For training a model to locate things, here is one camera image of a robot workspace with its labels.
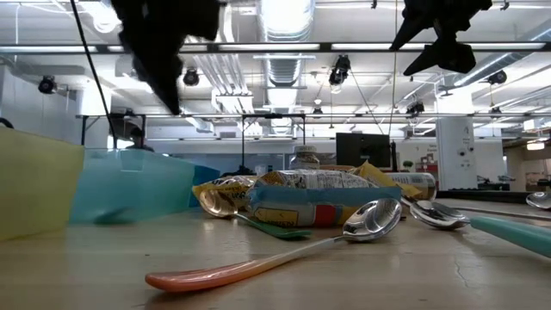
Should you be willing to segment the yellow ramen noodle packet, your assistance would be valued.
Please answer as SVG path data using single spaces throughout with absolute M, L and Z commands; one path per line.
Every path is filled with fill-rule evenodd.
M 395 182 L 389 175 L 369 162 L 364 162 L 361 166 L 350 169 L 349 173 L 359 176 L 377 187 L 398 187 L 402 195 L 410 198 L 419 198 L 422 195 L 419 189 L 408 184 Z
M 257 180 L 257 176 L 226 176 L 214 179 L 206 183 L 195 185 L 192 192 L 197 200 L 200 195 L 209 190 L 213 190 L 228 198 L 228 201 L 238 210 L 245 210 L 249 198 L 247 192 Z

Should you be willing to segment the silver ventilation duct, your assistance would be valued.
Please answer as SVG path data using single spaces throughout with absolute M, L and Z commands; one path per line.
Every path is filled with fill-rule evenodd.
M 477 64 L 470 72 L 454 75 L 448 80 L 448 82 L 440 84 L 437 89 L 439 91 L 445 91 L 468 86 L 503 70 L 505 67 L 512 65 L 530 56 L 531 54 L 532 52 L 517 52 L 488 56 Z
M 257 0 L 258 22 L 265 42 L 306 42 L 310 38 L 315 0 Z M 268 104 L 273 113 L 294 108 L 303 61 L 295 53 L 271 54 L 263 62 Z

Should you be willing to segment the blue plastic bin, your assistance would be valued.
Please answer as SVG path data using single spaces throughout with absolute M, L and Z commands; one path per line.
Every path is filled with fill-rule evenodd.
M 219 177 L 220 177 L 220 171 L 219 170 L 209 168 L 209 167 L 203 166 L 203 165 L 196 165 L 192 187 L 201 185 L 203 183 L 208 183 L 208 182 L 213 181 L 213 180 L 215 180 Z M 189 207 L 190 208 L 198 208 L 199 206 L 200 206 L 200 203 L 198 202 L 197 198 L 195 197 L 195 194 L 191 193 L 190 198 L 189 198 Z

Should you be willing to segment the yellow plastic bin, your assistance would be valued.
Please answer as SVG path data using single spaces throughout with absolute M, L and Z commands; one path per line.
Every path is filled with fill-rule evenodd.
M 0 127 L 0 241 L 65 228 L 84 148 Z

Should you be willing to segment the tan jar with white label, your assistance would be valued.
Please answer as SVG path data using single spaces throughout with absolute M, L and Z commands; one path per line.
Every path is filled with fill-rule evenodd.
M 418 200 L 433 201 L 436 198 L 436 179 L 426 172 L 387 173 L 403 190 L 405 195 Z

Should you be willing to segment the white-lidded spice jar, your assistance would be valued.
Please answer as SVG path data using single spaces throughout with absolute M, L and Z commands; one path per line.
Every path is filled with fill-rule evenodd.
M 320 162 L 316 154 L 315 146 L 295 146 L 294 155 L 289 161 L 289 169 L 317 170 L 320 167 Z

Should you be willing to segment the black aluminium table frame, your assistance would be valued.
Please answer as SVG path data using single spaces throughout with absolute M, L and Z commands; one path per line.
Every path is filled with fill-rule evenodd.
M 514 192 L 501 190 L 442 190 L 436 193 L 437 199 L 457 199 L 480 202 L 502 202 L 525 204 L 531 192 Z

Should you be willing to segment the blue ramen noodle packet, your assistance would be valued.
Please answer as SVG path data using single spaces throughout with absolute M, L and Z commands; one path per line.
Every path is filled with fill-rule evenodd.
M 400 199 L 401 190 L 337 170 L 276 170 L 259 177 L 247 197 L 247 210 L 262 222 L 330 227 L 342 225 L 371 201 Z

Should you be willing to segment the white square pillar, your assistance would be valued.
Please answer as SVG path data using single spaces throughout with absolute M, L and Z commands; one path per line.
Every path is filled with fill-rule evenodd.
M 440 190 L 477 187 L 474 126 L 468 117 L 436 121 L 438 181 Z

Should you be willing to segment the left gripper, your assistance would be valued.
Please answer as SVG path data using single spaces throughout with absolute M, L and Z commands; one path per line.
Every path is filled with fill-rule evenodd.
M 121 44 L 133 57 L 138 79 L 147 82 L 172 115 L 180 114 L 179 51 L 186 36 L 214 40 L 219 29 L 218 0 L 110 0 L 122 30 Z M 166 38 L 172 44 L 149 46 Z

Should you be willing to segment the black overhead rig bar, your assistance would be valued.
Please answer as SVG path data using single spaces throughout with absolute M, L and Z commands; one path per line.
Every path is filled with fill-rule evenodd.
M 476 53 L 548 53 L 551 41 L 472 42 Z M 179 49 L 181 54 L 201 53 L 388 53 L 388 42 L 341 43 L 194 43 Z M 123 54 L 117 45 L 0 45 L 0 54 Z

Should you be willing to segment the person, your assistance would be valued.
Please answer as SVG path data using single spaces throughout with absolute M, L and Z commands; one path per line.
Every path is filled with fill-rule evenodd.
M 133 142 L 127 149 L 140 149 L 148 152 L 154 152 L 154 149 L 145 144 L 143 131 L 139 127 L 135 127 L 130 133 L 131 141 Z

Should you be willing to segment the teal plastic bin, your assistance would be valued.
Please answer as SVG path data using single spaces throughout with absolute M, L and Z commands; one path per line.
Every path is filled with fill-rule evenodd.
M 160 153 L 87 149 L 70 223 L 118 225 L 188 208 L 195 166 Z

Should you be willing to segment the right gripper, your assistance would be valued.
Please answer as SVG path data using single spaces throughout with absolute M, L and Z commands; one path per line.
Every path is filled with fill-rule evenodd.
M 436 40 L 404 71 L 413 75 L 434 65 L 454 72 L 469 72 L 476 65 L 473 49 L 457 41 L 457 33 L 471 27 L 470 19 L 479 11 L 491 8 L 491 0 L 405 0 L 404 21 L 391 50 L 399 50 L 417 34 L 433 28 Z

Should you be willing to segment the black background workstation frame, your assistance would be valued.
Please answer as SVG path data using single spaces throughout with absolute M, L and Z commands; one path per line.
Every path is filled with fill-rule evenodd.
M 166 114 L 108 114 L 108 115 L 77 115 L 77 119 L 82 119 L 83 129 L 81 133 L 82 144 L 85 142 L 86 126 L 89 118 L 94 118 L 95 121 L 106 118 L 108 121 L 113 120 L 128 120 L 133 118 L 141 119 L 141 128 L 145 137 L 147 137 L 147 122 L 150 119 L 167 119 L 186 121 L 195 127 L 197 133 L 212 133 L 213 140 L 224 140 L 220 133 L 215 133 L 215 126 L 210 127 L 213 122 L 233 122 L 238 128 L 240 136 L 237 140 L 241 142 L 241 165 L 245 164 L 245 141 L 246 140 L 273 140 L 268 136 L 263 135 L 247 135 L 246 132 L 250 127 L 254 127 L 260 120 L 291 120 L 291 131 L 293 132 L 292 140 L 300 138 L 302 145 L 306 144 L 306 114 L 181 114 L 181 115 L 166 115 Z

